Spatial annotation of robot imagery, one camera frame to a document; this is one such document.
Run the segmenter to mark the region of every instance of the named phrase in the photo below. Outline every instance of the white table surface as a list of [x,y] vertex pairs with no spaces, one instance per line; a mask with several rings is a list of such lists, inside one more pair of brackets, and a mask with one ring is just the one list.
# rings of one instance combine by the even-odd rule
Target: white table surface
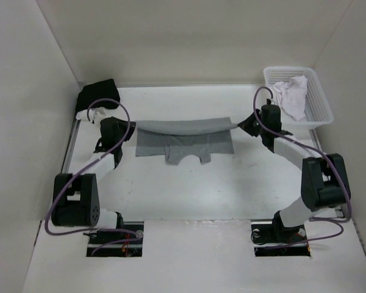
[[[255,88],[120,92],[134,120],[241,121],[252,112]],[[124,118],[121,110],[115,113]],[[308,131],[297,136],[312,143]],[[81,123],[70,170],[89,158],[98,138],[97,128]],[[366,258],[352,223],[345,224],[337,238],[311,243],[311,257],[254,256],[249,220],[226,219],[272,218],[298,197],[301,173],[271,154],[260,139],[239,129],[232,131],[232,138],[235,155],[212,154],[206,165],[187,157],[178,166],[169,166],[162,156],[135,157],[134,134],[124,144],[120,166],[101,181],[99,196],[102,207],[122,212],[125,220],[145,219],[143,257],[86,258],[88,237],[53,237],[42,228],[23,293],[366,292]],[[196,221],[204,219],[216,221]],[[338,228],[306,223],[306,230],[308,237],[317,237]]]
[[[308,237],[336,233],[307,223]],[[70,228],[56,228],[63,231]],[[145,221],[141,258],[86,258],[88,237],[42,229],[23,293],[363,293],[366,258],[352,223],[311,257],[254,256],[248,220]]]
[[[240,122],[253,112],[258,86],[211,85],[120,89],[132,120],[194,120],[230,117]],[[111,111],[125,119],[123,110]],[[201,165],[188,156],[167,165],[163,156],[135,157],[137,132],[123,145],[117,169],[98,184],[102,208],[122,213],[126,221],[270,219],[300,195],[301,172],[268,151],[259,137],[231,131],[235,154],[212,154]],[[308,130],[296,133],[312,144]],[[70,172],[92,154],[99,129],[82,121]]]

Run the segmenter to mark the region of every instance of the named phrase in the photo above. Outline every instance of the white wall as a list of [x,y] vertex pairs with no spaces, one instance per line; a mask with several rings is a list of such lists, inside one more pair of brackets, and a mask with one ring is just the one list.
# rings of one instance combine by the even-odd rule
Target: white wall
[[250,83],[313,66],[351,0],[38,0],[78,80]]
[[346,160],[354,219],[366,250],[366,0],[354,0],[315,70],[335,122],[319,129],[328,152]]
[[0,292],[21,292],[78,87],[35,0],[0,0]]

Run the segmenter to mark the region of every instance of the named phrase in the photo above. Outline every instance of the gray towel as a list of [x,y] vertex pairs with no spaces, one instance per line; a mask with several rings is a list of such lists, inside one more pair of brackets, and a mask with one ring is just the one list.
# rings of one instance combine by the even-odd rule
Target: gray towel
[[138,121],[136,156],[165,155],[165,161],[178,165],[186,156],[210,162],[211,153],[234,154],[230,118],[192,121]]

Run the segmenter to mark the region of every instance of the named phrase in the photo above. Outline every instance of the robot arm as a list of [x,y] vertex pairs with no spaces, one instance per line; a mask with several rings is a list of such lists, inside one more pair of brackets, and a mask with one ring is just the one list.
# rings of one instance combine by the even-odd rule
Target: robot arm
[[[293,142],[262,129],[254,114],[239,123],[239,127],[251,136],[260,135],[262,143],[271,152],[286,158],[302,171],[301,196],[274,215],[269,229],[271,235],[265,237],[272,242],[288,243],[290,235],[297,233],[305,221],[326,208],[345,203],[346,199],[326,161],[318,153],[296,145],[294,142],[297,140],[291,133],[281,130],[281,110],[278,106],[267,104],[261,111],[256,109],[256,113],[268,129],[291,138]],[[335,165],[350,195],[343,157],[339,154],[327,156]]]
[[[120,141],[126,129],[127,122],[115,117],[105,118],[100,121],[101,138],[96,144],[93,155],[84,166],[95,161],[95,159],[99,159],[99,161],[76,178],[72,186],[59,200],[51,216],[55,226],[122,228],[123,218],[119,212],[100,208],[98,182],[120,163],[123,155],[121,147],[118,147],[107,155],[105,153]],[[131,138],[134,129],[135,123],[131,122],[130,131],[125,141]],[[53,200],[72,176],[73,173],[60,173],[56,176],[54,180]]]

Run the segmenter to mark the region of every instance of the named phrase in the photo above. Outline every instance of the white plastic basket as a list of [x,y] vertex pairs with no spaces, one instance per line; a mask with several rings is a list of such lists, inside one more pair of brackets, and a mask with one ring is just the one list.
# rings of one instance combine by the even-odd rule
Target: white plastic basket
[[282,111],[281,120],[285,127],[314,129],[334,121],[324,90],[313,69],[308,67],[266,67],[263,74],[266,86],[270,88],[279,81],[288,82],[294,76],[303,75],[307,78],[305,118],[301,121],[295,121]]

